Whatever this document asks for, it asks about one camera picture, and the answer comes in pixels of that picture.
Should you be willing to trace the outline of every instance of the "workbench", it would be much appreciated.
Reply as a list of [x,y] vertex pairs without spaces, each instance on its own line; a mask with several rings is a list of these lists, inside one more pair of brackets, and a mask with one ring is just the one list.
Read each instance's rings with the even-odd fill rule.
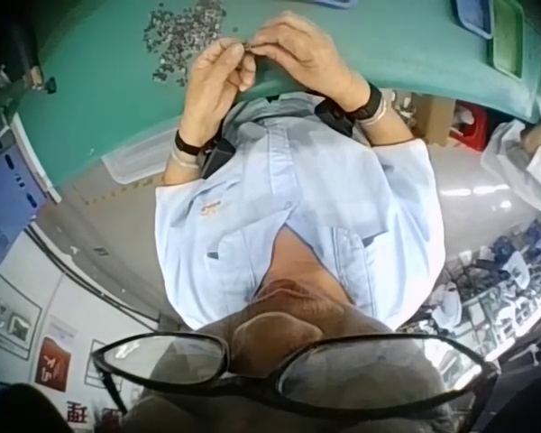
[[[175,12],[195,3],[161,2]],[[56,78],[58,92],[29,92],[19,114],[54,185],[120,146],[172,128],[181,114],[185,89],[174,78],[151,79],[158,54],[148,53],[142,42],[149,12],[158,3],[107,0],[50,45],[42,66]],[[362,0],[351,11],[280,0],[224,3],[223,34],[247,39],[289,9],[330,32],[346,60],[380,87],[463,99],[532,122],[541,117],[541,36],[528,24],[524,75],[516,79],[491,67],[489,43],[459,25],[448,0]],[[271,69],[244,97],[295,88]]]

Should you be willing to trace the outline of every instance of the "floor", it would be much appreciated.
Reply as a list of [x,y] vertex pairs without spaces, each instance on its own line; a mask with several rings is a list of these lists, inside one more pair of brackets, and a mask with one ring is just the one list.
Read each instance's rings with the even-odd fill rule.
[[[430,146],[444,213],[447,260],[474,252],[541,217],[479,164],[464,147]],[[153,239],[154,188],[159,177],[128,186],[98,164],[63,187],[38,224],[85,272],[136,309],[178,316],[170,307]]]

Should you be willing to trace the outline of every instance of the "white wristband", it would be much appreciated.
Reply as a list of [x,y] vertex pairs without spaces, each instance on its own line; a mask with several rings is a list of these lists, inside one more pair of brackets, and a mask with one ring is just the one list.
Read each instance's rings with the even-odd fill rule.
[[377,113],[375,113],[375,116],[373,118],[371,118],[371,119],[359,121],[359,125],[360,126],[371,126],[372,124],[376,124],[386,114],[387,114],[387,100],[385,99],[385,97],[383,97],[381,99],[381,104],[379,105],[379,109],[377,110]]
[[185,169],[199,169],[200,167],[198,166],[197,163],[195,162],[188,162],[188,161],[183,161],[180,156],[179,156],[179,149],[177,147],[173,147],[172,148],[172,151],[170,151],[170,156],[172,157],[172,159],[180,166],[180,167],[184,167]]

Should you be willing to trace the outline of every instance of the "black wrist strap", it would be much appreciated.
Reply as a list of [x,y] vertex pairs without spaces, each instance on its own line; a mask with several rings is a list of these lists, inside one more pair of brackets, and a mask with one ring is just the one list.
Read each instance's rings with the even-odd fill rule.
[[363,121],[371,120],[377,115],[382,102],[382,93],[379,88],[374,86],[371,82],[369,82],[369,88],[371,89],[371,95],[367,103],[359,109],[347,113],[346,115],[348,118],[354,121]]
[[179,131],[177,131],[176,135],[174,136],[174,143],[177,145],[177,149],[179,149],[181,152],[188,153],[192,156],[197,156],[201,150],[200,147],[185,143],[184,140],[180,138]]

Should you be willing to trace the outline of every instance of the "neck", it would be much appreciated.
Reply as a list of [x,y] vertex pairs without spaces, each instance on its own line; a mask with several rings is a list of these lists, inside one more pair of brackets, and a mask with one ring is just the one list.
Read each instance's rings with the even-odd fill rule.
[[262,286],[276,280],[291,280],[309,290],[320,290],[339,302],[350,303],[341,283],[287,227],[281,229],[275,239],[272,260]]

